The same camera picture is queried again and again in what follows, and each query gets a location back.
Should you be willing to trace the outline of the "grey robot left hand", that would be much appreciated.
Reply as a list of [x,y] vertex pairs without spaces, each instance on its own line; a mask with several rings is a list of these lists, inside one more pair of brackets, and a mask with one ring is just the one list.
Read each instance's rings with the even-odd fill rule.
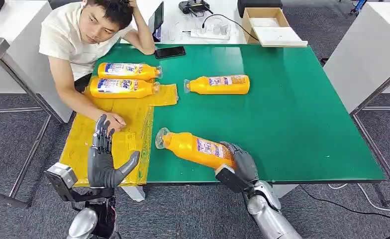
[[137,166],[140,151],[133,151],[122,166],[115,168],[112,156],[112,136],[114,130],[107,131],[110,122],[103,114],[96,121],[92,144],[88,152],[88,181],[92,188],[115,188]]

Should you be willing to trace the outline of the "person's right hand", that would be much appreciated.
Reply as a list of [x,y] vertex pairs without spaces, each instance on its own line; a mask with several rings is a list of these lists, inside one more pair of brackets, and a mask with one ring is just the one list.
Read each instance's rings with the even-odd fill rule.
[[107,127],[107,132],[111,132],[112,130],[114,130],[114,132],[120,132],[125,128],[126,122],[118,114],[104,112],[104,115],[106,115],[106,121],[110,122],[109,126]]

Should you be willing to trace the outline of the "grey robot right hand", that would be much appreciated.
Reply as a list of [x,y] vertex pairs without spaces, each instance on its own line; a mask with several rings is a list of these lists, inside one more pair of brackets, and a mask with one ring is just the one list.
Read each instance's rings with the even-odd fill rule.
[[221,144],[229,150],[235,162],[235,174],[243,180],[255,183],[259,180],[258,170],[252,156],[236,144],[221,141]]

